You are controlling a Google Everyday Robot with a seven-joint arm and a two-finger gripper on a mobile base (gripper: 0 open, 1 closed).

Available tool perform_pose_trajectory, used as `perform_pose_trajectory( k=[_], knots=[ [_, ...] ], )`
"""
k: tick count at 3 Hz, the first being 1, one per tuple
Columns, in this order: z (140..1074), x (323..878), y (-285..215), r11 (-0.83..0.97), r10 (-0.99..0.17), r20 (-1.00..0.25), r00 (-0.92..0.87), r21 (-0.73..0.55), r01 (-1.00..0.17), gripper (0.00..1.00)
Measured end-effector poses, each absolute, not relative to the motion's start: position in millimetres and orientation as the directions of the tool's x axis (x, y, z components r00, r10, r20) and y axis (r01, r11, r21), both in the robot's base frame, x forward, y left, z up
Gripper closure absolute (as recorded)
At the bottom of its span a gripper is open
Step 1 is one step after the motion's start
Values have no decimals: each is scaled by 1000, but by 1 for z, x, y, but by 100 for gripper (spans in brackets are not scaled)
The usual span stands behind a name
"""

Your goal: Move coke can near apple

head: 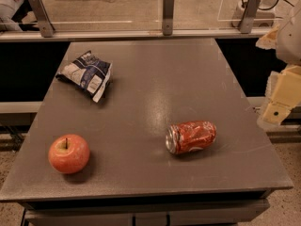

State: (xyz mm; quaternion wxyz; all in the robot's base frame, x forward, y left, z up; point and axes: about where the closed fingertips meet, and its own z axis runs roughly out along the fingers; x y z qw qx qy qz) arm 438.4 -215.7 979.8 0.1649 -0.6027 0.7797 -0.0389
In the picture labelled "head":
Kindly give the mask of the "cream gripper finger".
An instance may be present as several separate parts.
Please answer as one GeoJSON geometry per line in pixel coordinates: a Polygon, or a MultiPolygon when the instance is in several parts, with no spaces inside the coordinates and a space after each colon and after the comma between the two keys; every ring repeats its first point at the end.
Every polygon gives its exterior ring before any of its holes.
{"type": "Polygon", "coordinates": [[[277,45],[277,32],[279,30],[279,26],[276,25],[273,27],[268,33],[260,37],[257,42],[256,46],[258,48],[264,50],[275,49],[277,45]]]}
{"type": "Polygon", "coordinates": [[[280,73],[271,72],[267,80],[261,118],[280,125],[301,103],[301,67],[288,65],[280,73]]]}

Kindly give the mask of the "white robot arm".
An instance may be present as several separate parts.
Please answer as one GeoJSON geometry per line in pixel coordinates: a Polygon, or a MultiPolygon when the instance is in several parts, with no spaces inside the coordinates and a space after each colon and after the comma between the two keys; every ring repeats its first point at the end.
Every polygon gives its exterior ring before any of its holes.
{"type": "Polygon", "coordinates": [[[280,126],[301,103],[301,1],[279,24],[256,42],[261,49],[274,49],[287,64],[280,73],[271,72],[257,124],[261,128],[280,126]]]}

